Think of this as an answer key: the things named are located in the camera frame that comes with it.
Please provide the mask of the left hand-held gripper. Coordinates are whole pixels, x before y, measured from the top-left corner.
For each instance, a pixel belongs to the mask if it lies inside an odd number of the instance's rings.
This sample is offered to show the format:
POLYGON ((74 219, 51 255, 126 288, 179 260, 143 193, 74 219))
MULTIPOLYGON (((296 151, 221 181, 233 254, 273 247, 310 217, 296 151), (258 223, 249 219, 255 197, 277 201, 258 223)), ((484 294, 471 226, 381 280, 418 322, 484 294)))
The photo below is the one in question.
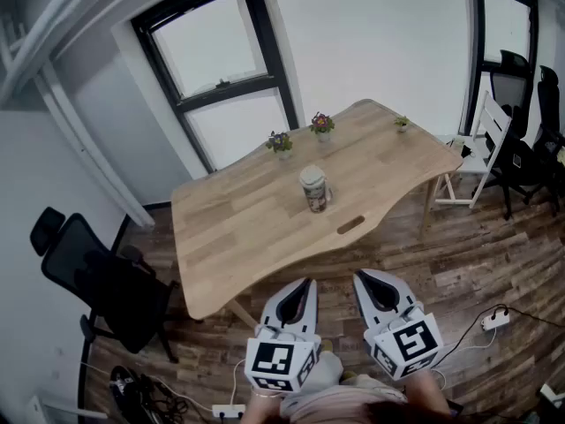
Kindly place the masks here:
POLYGON ((317 282, 299 278, 271 296, 247 341, 245 376, 259 390, 299 392, 319 361, 317 282))

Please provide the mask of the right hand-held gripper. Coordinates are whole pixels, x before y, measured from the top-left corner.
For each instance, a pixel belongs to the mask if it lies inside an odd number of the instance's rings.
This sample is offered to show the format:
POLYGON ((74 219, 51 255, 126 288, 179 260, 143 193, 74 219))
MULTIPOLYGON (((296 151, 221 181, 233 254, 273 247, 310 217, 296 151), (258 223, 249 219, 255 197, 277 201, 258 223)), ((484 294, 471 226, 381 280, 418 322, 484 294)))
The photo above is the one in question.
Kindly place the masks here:
POLYGON ((409 285, 401 278, 376 269, 360 269, 353 275, 359 312, 367 330, 364 340, 369 354, 394 381, 430 367, 443 348, 433 313, 415 308, 408 321, 395 329, 377 331, 400 319, 416 303, 409 285))

